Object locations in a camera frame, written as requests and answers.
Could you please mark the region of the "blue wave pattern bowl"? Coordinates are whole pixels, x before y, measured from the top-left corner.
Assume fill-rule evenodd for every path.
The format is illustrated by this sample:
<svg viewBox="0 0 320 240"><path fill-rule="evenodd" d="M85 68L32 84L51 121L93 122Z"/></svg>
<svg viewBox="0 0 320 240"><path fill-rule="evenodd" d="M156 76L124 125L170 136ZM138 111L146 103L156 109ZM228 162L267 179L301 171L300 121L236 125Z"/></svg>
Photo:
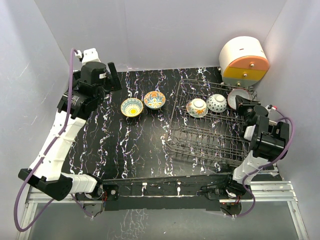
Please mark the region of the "blue wave pattern bowl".
<svg viewBox="0 0 320 240"><path fill-rule="evenodd" d="M216 93L208 97L206 105L212 112L222 113L227 108L227 100L223 95Z"/></svg>

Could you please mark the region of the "orange flower leaf bowl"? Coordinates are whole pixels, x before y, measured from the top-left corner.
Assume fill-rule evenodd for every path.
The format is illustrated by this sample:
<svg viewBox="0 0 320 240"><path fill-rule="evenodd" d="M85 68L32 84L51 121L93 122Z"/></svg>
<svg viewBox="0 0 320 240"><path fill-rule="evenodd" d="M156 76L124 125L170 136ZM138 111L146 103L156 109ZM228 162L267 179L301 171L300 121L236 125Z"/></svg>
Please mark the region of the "orange flower leaf bowl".
<svg viewBox="0 0 320 240"><path fill-rule="evenodd" d="M194 98L186 105L187 113L194 118L203 118L208 110L206 102L200 98Z"/></svg>

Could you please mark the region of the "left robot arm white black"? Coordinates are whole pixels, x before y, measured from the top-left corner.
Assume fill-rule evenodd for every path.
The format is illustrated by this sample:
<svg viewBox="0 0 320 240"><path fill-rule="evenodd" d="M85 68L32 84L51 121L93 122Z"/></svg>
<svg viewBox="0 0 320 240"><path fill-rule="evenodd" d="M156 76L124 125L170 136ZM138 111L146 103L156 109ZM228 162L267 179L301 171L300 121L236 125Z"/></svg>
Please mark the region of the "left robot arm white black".
<svg viewBox="0 0 320 240"><path fill-rule="evenodd" d="M76 136L86 124L105 95L122 86L113 62L90 61L72 74L72 87L65 91L57 105L52 128L45 143L28 168L22 168L18 178L54 200L69 194L86 193L97 200L103 187L91 174L63 173L62 167Z"/></svg>

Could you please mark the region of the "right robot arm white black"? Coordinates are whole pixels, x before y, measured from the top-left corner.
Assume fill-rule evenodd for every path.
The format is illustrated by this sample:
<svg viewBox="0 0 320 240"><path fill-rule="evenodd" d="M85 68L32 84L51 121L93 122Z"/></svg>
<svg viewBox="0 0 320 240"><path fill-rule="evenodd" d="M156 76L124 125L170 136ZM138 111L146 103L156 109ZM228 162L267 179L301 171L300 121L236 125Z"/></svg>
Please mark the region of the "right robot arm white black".
<svg viewBox="0 0 320 240"><path fill-rule="evenodd" d="M247 191L253 177L263 168L282 159L288 151L290 125L285 117L277 121L269 118L271 112L278 109L273 105L263 107L259 101L240 95L235 96L237 113L244 118L240 137L249 142L249 153L240 166L236 167L223 185L223 194L233 199Z"/></svg>

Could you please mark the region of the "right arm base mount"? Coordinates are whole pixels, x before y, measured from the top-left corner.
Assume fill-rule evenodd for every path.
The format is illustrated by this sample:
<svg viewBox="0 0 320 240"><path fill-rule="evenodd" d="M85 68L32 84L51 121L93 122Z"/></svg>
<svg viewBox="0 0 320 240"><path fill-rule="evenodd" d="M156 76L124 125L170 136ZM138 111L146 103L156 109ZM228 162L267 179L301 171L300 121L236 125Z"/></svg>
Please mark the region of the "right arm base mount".
<svg viewBox="0 0 320 240"><path fill-rule="evenodd" d="M208 200L227 200L220 202L221 211L228 215L238 215L242 211L241 200L252 200L252 195L242 184L235 183L211 183L200 187L197 195L204 196Z"/></svg>

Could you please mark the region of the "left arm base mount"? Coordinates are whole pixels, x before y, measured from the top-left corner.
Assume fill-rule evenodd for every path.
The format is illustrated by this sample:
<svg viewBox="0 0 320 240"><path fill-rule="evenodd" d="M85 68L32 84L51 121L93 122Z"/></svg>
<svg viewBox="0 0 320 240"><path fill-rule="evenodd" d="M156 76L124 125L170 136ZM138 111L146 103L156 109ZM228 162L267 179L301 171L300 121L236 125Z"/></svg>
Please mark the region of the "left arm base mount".
<svg viewBox="0 0 320 240"><path fill-rule="evenodd" d="M85 195L84 200L92 200L94 202L101 203L101 210L98 211L96 214L92 214L91 212L87 211L86 209L87 206L84 203L83 204L80 203L80 199L78 198L79 195L80 193L73 193L71 194L71 197L87 217L95 218L98 214L101 214L105 210L106 203L115 202L119 200L120 180L108 179L108 180L99 181L95 186L93 192L84 193Z"/></svg>

